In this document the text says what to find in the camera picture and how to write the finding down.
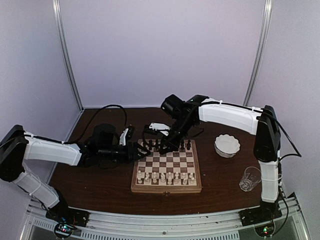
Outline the clear plastic cup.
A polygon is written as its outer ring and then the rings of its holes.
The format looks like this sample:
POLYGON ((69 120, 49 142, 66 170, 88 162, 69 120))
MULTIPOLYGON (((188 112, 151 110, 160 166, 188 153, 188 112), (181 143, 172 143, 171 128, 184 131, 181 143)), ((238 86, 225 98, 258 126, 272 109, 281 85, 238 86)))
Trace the clear plastic cup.
POLYGON ((239 187, 244 192, 252 191, 261 182, 261 171, 254 166, 249 166, 244 170, 239 187))

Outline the aluminium front rail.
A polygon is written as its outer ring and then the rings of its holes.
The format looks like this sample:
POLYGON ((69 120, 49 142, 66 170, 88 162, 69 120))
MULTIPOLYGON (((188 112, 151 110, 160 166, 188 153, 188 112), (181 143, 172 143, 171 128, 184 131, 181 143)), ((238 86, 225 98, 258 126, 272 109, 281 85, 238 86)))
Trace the aluminium front rail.
MULTIPOLYGON (((85 227, 66 240, 311 240, 298 200, 287 198, 288 218, 282 226, 287 207, 279 206, 283 216, 274 221, 276 235, 260 237, 256 229, 262 224, 244 226, 239 211, 182 215, 132 215, 86 210, 89 218, 85 227)), ((39 201, 31 199, 18 240, 58 240, 57 224, 46 218, 39 201)))

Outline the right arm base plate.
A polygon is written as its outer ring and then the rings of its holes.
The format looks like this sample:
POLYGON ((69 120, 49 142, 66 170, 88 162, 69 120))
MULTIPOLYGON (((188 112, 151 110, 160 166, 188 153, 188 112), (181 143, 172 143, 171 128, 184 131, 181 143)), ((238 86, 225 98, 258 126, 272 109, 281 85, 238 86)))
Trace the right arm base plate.
POLYGON ((280 218, 282 215, 280 210, 271 212, 270 210, 262 209, 261 207, 247 208, 239 212, 240 221, 243 227, 270 222, 280 218))

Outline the dark rook corner piece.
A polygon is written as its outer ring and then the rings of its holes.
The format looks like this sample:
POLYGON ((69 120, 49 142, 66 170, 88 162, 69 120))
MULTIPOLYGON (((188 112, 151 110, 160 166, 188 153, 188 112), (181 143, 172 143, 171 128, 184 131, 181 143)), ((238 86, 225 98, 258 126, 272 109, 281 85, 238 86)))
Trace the dark rook corner piece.
POLYGON ((186 149, 189 151, 191 149, 191 146, 192 146, 191 140, 189 139, 186 144, 186 149))

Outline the white scalloped bowl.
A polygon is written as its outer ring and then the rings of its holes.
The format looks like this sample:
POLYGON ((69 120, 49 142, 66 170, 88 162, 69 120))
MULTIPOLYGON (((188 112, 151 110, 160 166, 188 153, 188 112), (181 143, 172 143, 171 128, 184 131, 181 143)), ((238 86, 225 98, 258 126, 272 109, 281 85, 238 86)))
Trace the white scalloped bowl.
POLYGON ((232 158, 240 151, 240 142, 232 135, 221 134, 215 138, 216 153, 223 158, 232 158))

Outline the wooden chess board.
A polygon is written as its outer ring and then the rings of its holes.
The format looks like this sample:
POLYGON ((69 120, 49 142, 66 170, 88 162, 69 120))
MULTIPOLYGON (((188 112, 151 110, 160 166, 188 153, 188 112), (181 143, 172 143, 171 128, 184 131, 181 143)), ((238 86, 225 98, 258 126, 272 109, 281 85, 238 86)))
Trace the wooden chess board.
POLYGON ((150 155, 134 163, 131 191, 142 194, 197 194, 202 191, 196 143, 184 141, 178 151, 150 155))

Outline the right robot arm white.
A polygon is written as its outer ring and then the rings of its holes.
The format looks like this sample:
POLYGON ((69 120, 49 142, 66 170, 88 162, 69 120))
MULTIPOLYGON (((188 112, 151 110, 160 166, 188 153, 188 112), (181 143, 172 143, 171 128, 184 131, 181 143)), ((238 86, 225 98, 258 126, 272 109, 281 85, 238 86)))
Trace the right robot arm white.
POLYGON ((286 131, 278 122, 272 106, 240 106, 198 94, 183 101, 172 94, 163 101, 161 109, 175 122, 160 141, 160 154, 177 151, 190 128, 200 122, 217 123, 254 135, 253 154, 260 166, 262 184, 256 216, 266 221, 276 212, 283 159, 280 156, 281 134, 286 131))

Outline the aluminium corner post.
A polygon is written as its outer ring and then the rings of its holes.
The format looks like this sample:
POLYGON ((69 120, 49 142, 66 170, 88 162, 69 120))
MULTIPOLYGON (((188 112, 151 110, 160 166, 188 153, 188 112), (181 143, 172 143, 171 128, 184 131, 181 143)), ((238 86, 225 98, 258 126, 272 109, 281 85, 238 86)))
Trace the aluminium corner post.
POLYGON ((80 94, 78 91, 78 87, 76 84, 76 80, 75 80, 75 76, 74 76, 74 72, 73 72, 73 68, 72 68, 72 63, 71 63, 71 59, 70 59, 70 55, 69 55, 69 51, 68 51, 60 1, 53 0, 52 6, 53 6, 53 14, 54 14, 56 25, 57 25, 60 46, 61 46, 62 56, 63 56, 63 62, 65 65, 67 77, 68 77, 68 80, 70 83, 72 94, 73 94, 74 99, 77 104, 77 108, 81 112, 84 109, 84 107, 83 107, 81 97, 80 97, 80 94))
POLYGON ((267 42, 268 35, 269 35, 270 24, 271 24, 271 19, 272 19, 272 10, 273 10, 273 0, 265 0, 256 54, 255 54, 255 58, 254 58, 254 62, 253 62, 252 71, 250 74, 248 87, 247 87, 246 94, 245 94, 245 97, 243 100, 244 106, 249 105, 250 100, 253 95, 253 92, 254 92, 254 88, 255 88, 257 79, 258 79, 259 70, 261 67, 263 54, 264 54, 266 42, 267 42))

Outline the left aluminium corner post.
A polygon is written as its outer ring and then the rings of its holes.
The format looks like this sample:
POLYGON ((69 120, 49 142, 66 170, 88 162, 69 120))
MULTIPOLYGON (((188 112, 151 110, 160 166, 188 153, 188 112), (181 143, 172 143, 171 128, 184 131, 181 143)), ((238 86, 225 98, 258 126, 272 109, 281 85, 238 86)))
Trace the left aluminium corner post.
POLYGON ((54 14, 56 25, 57 25, 60 46, 61 46, 62 56, 63 56, 63 62, 65 65, 67 77, 68 77, 68 80, 70 83, 72 94, 73 94, 74 99, 77 104, 77 108, 81 112, 84 109, 84 107, 83 107, 81 97, 80 97, 80 94, 78 91, 78 87, 76 84, 76 80, 75 80, 75 76, 74 76, 74 72, 73 72, 73 68, 72 68, 72 63, 71 63, 71 59, 70 59, 70 55, 69 55, 69 51, 68 51, 60 1, 53 0, 52 6, 53 6, 53 14, 54 14))

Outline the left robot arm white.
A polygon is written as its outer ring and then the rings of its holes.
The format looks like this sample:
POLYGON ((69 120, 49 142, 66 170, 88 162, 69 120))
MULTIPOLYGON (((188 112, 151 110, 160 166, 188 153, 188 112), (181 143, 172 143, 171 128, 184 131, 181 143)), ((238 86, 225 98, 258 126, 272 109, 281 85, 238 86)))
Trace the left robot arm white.
POLYGON ((130 142, 134 128, 125 125, 117 135, 109 124, 97 125, 84 142, 59 141, 24 130, 16 124, 0 142, 0 178, 23 189, 40 200, 61 222, 72 218, 72 211, 57 189, 42 182, 24 160, 40 160, 76 167, 98 165, 100 160, 131 163, 148 156, 151 152, 137 142, 130 142))

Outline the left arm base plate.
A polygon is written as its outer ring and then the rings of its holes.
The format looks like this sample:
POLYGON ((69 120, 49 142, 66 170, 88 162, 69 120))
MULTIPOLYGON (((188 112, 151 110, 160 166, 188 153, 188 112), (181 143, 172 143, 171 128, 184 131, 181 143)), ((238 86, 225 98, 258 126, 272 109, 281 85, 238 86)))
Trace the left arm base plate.
POLYGON ((46 210, 46 218, 55 220, 57 223, 69 226, 86 227, 90 213, 85 210, 70 208, 66 203, 59 202, 46 210))

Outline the right aluminium corner post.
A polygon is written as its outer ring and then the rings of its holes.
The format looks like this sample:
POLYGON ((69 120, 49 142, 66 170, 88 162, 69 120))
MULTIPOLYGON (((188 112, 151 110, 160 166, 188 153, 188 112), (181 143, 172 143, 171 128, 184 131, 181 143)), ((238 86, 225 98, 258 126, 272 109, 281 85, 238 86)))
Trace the right aluminium corner post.
POLYGON ((267 42, 268 35, 269 35, 270 24, 271 24, 271 19, 272 19, 272 10, 273 10, 273 0, 265 0, 256 54, 255 54, 255 58, 254 58, 254 62, 253 62, 252 71, 250 74, 248 87, 247 87, 246 94, 245 94, 245 97, 243 100, 244 106, 249 105, 250 100, 253 95, 253 92, 254 92, 254 88, 255 88, 257 79, 258 79, 259 70, 261 67, 263 54, 264 54, 266 42, 267 42))

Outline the white knight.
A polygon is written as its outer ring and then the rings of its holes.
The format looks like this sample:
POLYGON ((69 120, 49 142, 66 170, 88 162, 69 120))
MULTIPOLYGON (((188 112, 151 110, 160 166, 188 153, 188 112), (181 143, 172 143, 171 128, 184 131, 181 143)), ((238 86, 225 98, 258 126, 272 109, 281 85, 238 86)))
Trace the white knight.
POLYGON ((188 184, 188 177, 185 177, 185 178, 182 180, 182 184, 183 184, 183 185, 187 185, 187 184, 188 184))

